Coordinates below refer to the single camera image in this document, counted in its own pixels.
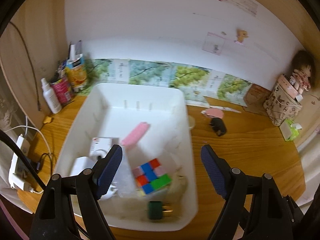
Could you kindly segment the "white power strip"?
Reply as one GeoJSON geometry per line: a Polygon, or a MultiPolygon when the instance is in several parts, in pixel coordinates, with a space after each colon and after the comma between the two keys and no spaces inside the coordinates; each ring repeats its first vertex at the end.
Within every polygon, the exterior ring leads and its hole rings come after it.
{"type": "MultiPolygon", "coordinates": [[[[23,134],[20,134],[17,138],[16,145],[22,151],[22,153],[27,157],[30,143],[24,137],[23,134]]],[[[23,191],[30,192],[31,191],[31,184],[27,182],[28,178],[28,171],[24,163],[21,159],[14,153],[12,155],[11,165],[9,169],[9,176],[8,181],[10,187],[12,189],[20,189],[23,191]]]]}

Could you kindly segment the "green tissue pack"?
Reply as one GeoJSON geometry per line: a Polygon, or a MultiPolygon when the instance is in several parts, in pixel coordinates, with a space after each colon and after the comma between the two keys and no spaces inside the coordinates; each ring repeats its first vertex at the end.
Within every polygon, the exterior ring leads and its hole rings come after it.
{"type": "Polygon", "coordinates": [[[285,141],[294,141],[299,136],[302,126],[291,119],[285,119],[279,129],[285,141]]]}

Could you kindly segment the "white spray bottle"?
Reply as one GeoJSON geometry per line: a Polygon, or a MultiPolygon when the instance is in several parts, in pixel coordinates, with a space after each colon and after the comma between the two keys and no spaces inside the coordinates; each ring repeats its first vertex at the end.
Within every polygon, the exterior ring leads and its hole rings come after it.
{"type": "Polygon", "coordinates": [[[53,114],[59,113],[62,109],[62,106],[54,90],[52,89],[52,87],[50,86],[50,84],[47,82],[45,78],[41,79],[41,85],[43,90],[43,97],[46,103],[48,104],[50,110],[52,111],[53,114]]]}

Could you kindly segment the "labelled clear plastic box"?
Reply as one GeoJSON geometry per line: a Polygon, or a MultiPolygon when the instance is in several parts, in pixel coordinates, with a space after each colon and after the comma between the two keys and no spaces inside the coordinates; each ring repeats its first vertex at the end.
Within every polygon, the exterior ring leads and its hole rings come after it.
{"type": "Polygon", "coordinates": [[[135,198],[137,196],[136,182],[133,177],[126,152],[123,150],[123,157],[112,181],[121,198],[135,198]]]}

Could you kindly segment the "wooden shelf unit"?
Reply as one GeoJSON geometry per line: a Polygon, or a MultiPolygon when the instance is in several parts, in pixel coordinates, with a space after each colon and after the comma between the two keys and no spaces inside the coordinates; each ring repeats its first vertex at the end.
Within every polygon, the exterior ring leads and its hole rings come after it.
{"type": "Polygon", "coordinates": [[[76,41],[92,59],[191,64],[266,89],[297,51],[319,62],[319,31],[297,0],[25,0],[1,36],[1,70],[33,122],[40,79],[76,41]]]}

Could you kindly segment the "pink hair rollers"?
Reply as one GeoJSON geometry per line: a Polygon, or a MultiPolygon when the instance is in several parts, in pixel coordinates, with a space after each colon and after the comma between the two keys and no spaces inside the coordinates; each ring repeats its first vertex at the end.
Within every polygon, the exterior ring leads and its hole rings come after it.
{"type": "Polygon", "coordinates": [[[121,146],[125,148],[132,148],[142,139],[145,133],[150,128],[147,122],[140,122],[122,141],[121,146]]]}

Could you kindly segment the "round cream compact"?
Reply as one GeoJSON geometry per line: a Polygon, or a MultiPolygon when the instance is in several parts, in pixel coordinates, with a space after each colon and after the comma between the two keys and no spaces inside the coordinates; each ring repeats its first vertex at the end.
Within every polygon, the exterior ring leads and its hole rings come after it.
{"type": "Polygon", "coordinates": [[[189,124],[189,129],[192,130],[195,127],[195,118],[189,115],[188,124],[189,124]]]}

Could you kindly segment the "white compact digital camera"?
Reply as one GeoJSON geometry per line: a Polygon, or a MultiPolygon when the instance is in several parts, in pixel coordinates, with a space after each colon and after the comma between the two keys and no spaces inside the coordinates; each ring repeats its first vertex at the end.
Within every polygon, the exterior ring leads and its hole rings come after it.
{"type": "Polygon", "coordinates": [[[111,147],[115,144],[118,144],[118,142],[118,138],[93,138],[89,150],[89,157],[95,160],[99,159],[99,157],[104,158],[108,154],[111,147]]]}

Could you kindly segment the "black plug adapter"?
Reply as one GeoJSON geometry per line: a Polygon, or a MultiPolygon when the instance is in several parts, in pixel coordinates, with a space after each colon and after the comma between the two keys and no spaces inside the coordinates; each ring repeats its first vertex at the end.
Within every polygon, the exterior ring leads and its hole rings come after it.
{"type": "Polygon", "coordinates": [[[225,123],[221,118],[214,117],[210,121],[210,127],[215,132],[215,134],[220,137],[227,133],[227,128],[225,126],[225,123]]]}

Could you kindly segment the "multicolour puzzle cube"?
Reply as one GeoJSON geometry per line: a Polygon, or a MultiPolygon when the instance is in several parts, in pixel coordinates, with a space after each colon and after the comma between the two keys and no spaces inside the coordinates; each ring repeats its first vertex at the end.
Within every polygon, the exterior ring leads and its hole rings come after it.
{"type": "Polygon", "coordinates": [[[172,182],[172,178],[157,158],[135,167],[132,174],[139,191],[144,196],[159,191],[172,182]]]}

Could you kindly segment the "white square charger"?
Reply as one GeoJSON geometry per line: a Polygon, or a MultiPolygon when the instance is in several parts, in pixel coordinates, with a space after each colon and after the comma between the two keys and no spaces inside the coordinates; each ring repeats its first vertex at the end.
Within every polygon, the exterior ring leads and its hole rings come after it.
{"type": "Polygon", "coordinates": [[[168,187],[165,201],[168,203],[179,202],[188,187],[188,180],[181,169],[175,171],[170,186],[168,187]]]}

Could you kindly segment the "grape picture strip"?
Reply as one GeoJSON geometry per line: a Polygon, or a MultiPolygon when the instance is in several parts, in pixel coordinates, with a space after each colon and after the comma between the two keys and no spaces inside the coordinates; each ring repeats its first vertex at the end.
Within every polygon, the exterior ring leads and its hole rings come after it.
{"type": "Polygon", "coordinates": [[[252,83],[217,70],[172,62],[128,59],[85,60],[87,85],[79,92],[88,96],[99,83],[177,88],[188,105],[208,107],[207,98],[246,106],[245,95],[252,83]]]}

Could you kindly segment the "white plastic organizer tray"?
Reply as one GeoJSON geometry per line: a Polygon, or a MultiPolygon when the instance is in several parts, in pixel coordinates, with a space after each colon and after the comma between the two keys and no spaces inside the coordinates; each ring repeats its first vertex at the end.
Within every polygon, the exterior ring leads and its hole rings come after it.
{"type": "Polygon", "coordinates": [[[124,148],[131,168],[157,158],[169,175],[181,169],[188,187],[172,203],[173,214],[158,222],[148,219],[148,202],[163,201],[166,192],[135,198],[118,194],[99,205],[110,226],[139,231],[178,231],[198,211],[194,158],[183,93],[174,88],[101,83],[93,87],[81,106],[60,151],[55,172],[70,174],[78,157],[89,155],[95,137],[124,139],[140,122],[150,128],[136,146],[124,148]]]}

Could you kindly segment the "brown haired doll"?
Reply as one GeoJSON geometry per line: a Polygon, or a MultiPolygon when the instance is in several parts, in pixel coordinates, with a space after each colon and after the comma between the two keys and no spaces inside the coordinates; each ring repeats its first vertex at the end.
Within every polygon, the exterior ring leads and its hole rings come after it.
{"type": "Polygon", "coordinates": [[[292,59],[293,68],[289,82],[299,95],[315,85],[316,67],[313,57],[305,50],[299,50],[292,59]]]}

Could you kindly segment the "green and gold perfume bottle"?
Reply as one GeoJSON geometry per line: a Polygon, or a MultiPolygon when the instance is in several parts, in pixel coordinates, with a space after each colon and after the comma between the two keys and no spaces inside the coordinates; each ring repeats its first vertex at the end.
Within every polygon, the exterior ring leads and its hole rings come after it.
{"type": "Polygon", "coordinates": [[[161,201],[150,201],[148,203],[148,219],[161,220],[164,217],[171,216],[173,209],[169,204],[164,204],[161,201]]]}

